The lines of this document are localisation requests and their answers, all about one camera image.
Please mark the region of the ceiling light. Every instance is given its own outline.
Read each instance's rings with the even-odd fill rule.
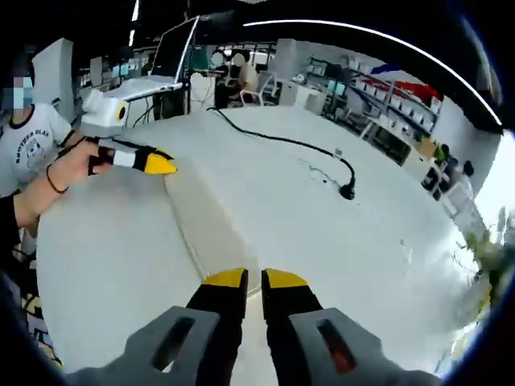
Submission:
[[[292,19],[292,20],[267,20],[264,22],[253,22],[253,23],[246,23],[243,24],[243,27],[253,27],[253,26],[262,26],[266,24],[279,24],[279,23],[311,23],[311,24],[325,24],[328,26],[335,26],[335,27],[347,27],[352,28],[358,31],[368,32],[370,34],[375,34],[378,36],[381,36],[382,38],[393,40],[394,42],[400,43],[408,48],[411,48],[412,50],[415,50],[419,54],[424,55],[426,58],[431,59],[433,62],[437,63],[441,67],[445,68],[448,72],[450,72],[456,79],[458,79],[463,85],[468,88],[474,96],[483,104],[483,106],[488,110],[488,112],[492,115],[493,119],[495,119],[496,123],[498,125],[502,125],[501,119],[495,114],[493,109],[490,107],[488,103],[483,99],[483,97],[476,91],[475,88],[473,88],[463,77],[461,77],[456,71],[454,71],[452,68],[447,66],[444,62],[441,60],[436,59],[433,55],[428,54],[427,52],[421,50],[418,47],[415,47],[413,44],[410,44],[408,42],[405,42],[404,40],[400,40],[399,38],[396,38],[392,35],[387,35],[383,32],[371,30],[370,28],[360,27],[360,26],[354,26],[352,24],[347,23],[338,23],[338,22],[329,22],[326,20],[309,20],[309,19]]]
[[[139,13],[139,0],[136,0],[136,3],[134,4],[134,9],[132,11],[132,19],[131,19],[132,22],[138,20],[138,13]]]
[[[130,30],[130,33],[129,33],[129,47],[132,47],[133,40],[134,40],[134,30]]]

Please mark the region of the bracelet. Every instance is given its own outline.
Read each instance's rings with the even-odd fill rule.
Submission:
[[[48,169],[50,169],[50,166],[52,166],[52,165],[50,164],[50,165],[47,166],[47,181],[48,181],[48,183],[50,184],[51,188],[54,190],[55,193],[59,193],[60,195],[63,195],[64,193],[66,193],[66,191],[69,189],[69,187],[67,187],[63,191],[60,191],[59,189],[56,188],[56,185],[54,185],[54,183],[50,179],[50,175],[48,175]]]

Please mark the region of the cable plug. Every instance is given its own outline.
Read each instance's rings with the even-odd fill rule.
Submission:
[[[340,195],[344,199],[354,199],[354,196],[356,195],[356,192],[354,191],[354,185],[356,184],[356,180],[352,178],[348,184],[343,185],[338,191],[340,192]]]

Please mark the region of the white t-shirt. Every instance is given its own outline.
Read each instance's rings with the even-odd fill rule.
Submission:
[[[241,86],[245,83],[249,84],[247,88],[249,91],[256,91],[258,89],[258,73],[252,64],[244,63],[241,65],[238,83]]]
[[[2,127],[0,156],[23,187],[55,159],[71,131],[51,105],[36,104],[25,122],[15,125],[10,121]]]
[[[468,197],[473,199],[474,198],[474,190],[472,189],[472,184],[470,182],[470,178],[467,175],[461,174],[461,176],[458,177],[458,182],[461,183],[464,190],[467,192]]]

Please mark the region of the person's hand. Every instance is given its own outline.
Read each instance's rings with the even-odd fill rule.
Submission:
[[[48,169],[48,176],[59,190],[65,190],[71,183],[77,183],[88,177],[90,156],[98,156],[98,145],[81,141],[65,156],[56,159]],[[111,165],[105,163],[95,166],[94,173],[104,173]]]

